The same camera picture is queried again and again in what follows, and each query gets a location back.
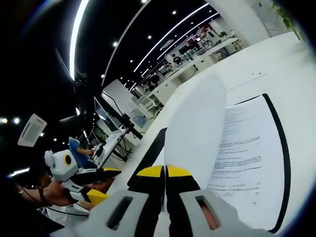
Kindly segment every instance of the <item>white desk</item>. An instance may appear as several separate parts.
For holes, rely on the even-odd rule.
[[[312,54],[293,33],[287,33],[250,46],[210,70],[223,80],[228,106],[267,93],[277,111],[291,161],[290,197],[280,232],[296,217],[316,178],[316,65]],[[168,126],[175,109],[198,83],[196,75],[176,90],[108,194],[128,188],[127,181],[158,132]]]
[[[157,86],[148,95],[148,97],[154,95],[163,105],[166,105],[178,86],[190,79],[191,75],[195,73],[195,69],[193,68],[194,65],[197,67],[199,72],[202,72],[203,70],[214,64],[214,61],[210,58],[210,55],[237,40],[237,38],[228,39],[209,49],[203,55],[197,56],[192,61],[184,63],[181,67],[177,68],[174,73],[168,76],[159,86]]]

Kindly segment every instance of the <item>computer monitor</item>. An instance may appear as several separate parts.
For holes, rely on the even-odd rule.
[[[190,50],[189,47],[187,45],[185,45],[185,46],[183,46],[182,48],[179,49],[179,53],[185,54],[189,50]]]
[[[110,115],[103,109],[99,101],[94,97],[94,106],[95,112],[98,114],[99,118],[107,125],[111,132],[120,130],[119,127],[122,126],[122,123],[118,119]]]

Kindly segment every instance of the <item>paper document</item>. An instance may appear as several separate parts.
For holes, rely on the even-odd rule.
[[[263,96],[226,109],[221,145],[207,187],[252,228],[275,227],[284,192],[278,130]]]

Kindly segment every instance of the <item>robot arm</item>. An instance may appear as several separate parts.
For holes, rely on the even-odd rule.
[[[69,150],[53,153],[45,152],[45,163],[50,170],[55,181],[61,182],[65,194],[73,202],[88,201],[98,205],[109,196],[100,191],[87,186],[95,180],[106,180],[120,174],[120,171],[112,168],[102,169],[79,169],[77,162]]]

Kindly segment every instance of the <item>sheet of paper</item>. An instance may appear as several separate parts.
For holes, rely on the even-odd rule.
[[[205,189],[221,142],[226,89],[208,69],[198,79],[201,82],[190,90],[168,125],[164,164],[191,172],[201,189]]]
[[[222,142],[208,188],[252,228],[271,230],[284,192],[277,127],[263,96],[226,109]]]

